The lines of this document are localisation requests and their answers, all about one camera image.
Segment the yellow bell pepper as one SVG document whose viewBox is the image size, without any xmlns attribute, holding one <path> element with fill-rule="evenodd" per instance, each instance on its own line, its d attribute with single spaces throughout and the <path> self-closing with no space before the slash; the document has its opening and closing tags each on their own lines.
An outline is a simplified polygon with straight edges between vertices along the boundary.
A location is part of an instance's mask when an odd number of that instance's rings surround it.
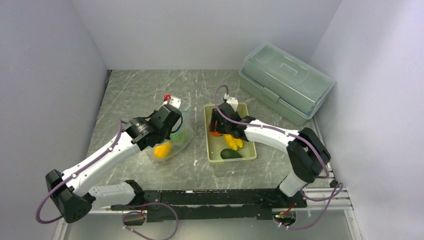
<svg viewBox="0 0 424 240">
<path fill-rule="evenodd" d="M 167 141 L 153 148 L 153 156 L 159 160 L 165 160 L 170 155 L 172 149 L 172 143 Z"/>
</svg>

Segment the yellow banana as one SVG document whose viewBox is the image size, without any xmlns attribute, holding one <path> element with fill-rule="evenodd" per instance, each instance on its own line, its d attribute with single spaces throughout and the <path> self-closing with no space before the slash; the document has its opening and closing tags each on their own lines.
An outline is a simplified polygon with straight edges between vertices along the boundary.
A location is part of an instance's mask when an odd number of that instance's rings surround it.
<svg viewBox="0 0 424 240">
<path fill-rule="evenodd" d="M 238 151 L 244 147 L 243 141 L 239 138 L 234 138 L 230 134 L 224 134 L 223 137 L 228 147 L 234 151 Z"/>
</svg>

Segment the clear zip top bag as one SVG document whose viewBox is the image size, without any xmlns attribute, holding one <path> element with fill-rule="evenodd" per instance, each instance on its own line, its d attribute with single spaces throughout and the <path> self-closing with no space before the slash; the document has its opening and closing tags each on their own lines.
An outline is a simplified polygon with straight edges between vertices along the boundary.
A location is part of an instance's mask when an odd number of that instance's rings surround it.
<svg viewBox="0 0 424 240">
<path fill-rule="evenodd" d="M 170 135 L 170 140 L 166 140 L 153 148 L 149 147 L 145 150 L 147 157 L 152 161 L 165 162 L 184 150 L 194 137 L 194 130 L 190 120 L 190 111 L 183 110 L 182 121 L 177 126 L 181 127 L 175 133 Z"/>
</svg>

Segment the dark green avocado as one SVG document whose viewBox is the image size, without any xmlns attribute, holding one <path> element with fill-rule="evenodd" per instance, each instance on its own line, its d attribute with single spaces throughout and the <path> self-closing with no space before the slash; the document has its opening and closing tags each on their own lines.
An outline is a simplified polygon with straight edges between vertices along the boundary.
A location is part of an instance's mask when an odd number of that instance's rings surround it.
<svg viewBox="0 0 424 240">
<path fill-rule="evenodd" d="M 242 159 L 243 157 L 236 151 L 230 148 L 225 148 L 220 152 L 220 157 L 223 160 Z"/>
</svg>

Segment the orange fruit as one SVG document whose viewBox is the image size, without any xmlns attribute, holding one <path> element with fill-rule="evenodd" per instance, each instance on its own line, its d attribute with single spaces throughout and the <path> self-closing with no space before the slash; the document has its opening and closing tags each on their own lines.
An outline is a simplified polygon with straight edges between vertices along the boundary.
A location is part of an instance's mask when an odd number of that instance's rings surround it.
<svg viewBox="0 0 424 240">
<path fill-rule="evenodd" d="M 220 132 L 218 132 L 218 131 L 216 131 L 216 130 L 210 130 L 209 131 L 209 134 L 211 135 L 211 136 L 214 136 L 214 137 L 220 137 L 220 136 L 222 136 L 223 134 L 222 133 L 220 133 Z"/>
</svg>

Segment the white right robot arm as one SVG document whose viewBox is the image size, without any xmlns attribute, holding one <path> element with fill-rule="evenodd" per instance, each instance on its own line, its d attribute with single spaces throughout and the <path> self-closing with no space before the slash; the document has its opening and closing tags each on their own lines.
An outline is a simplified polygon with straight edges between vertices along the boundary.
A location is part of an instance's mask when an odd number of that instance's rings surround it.
<svg viewBox="0 0 424 240">
<path fill-rule="evenodd" d="M 326 171 L 331 160 L 329 151 L 311 128 L 288 130 L 248 115 L 241 117 L 228 102 L 213 108 L 210 130 L 245 142 L 261 143 L 288 155 L 291 171 L 275 194 L 276 203 L 282 208 L 289 207 L 295 201 L 295 194 Z"/>
</svg>

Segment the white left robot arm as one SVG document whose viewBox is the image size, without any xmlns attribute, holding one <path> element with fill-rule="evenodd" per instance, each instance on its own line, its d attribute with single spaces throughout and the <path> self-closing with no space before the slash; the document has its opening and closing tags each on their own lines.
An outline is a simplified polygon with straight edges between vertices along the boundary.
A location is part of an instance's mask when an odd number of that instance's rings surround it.
<svg viewBox="0 0 424 240">
<path fill-rule="evenodd" d="M 139 209 L 145 202 L 145 192 L 134 180 L 116 185 L 97 186 L 103 174 L 144 149 L 170 140 L 182 124 L 180 103 L 164 102 L 147 117 L 120 121 L 117 134 L 103 147 L 77 165 L 46 176 L 48 195 L 66 223 L 74 223 L 92 208 L 122 205 Z"/>
</svg>

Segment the green lime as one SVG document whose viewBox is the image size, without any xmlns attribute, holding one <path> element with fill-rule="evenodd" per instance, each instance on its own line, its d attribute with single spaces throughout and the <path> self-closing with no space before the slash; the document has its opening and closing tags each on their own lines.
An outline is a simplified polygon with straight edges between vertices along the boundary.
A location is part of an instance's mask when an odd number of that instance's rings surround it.
<svg viewBox="0 0 424 240">
<path fill-rule="evenodd" d="M 175 145 L 185 145 L 188 142 L 188 134 L 179 130 L 171 136 L 170 141 Z"/>
</svg>

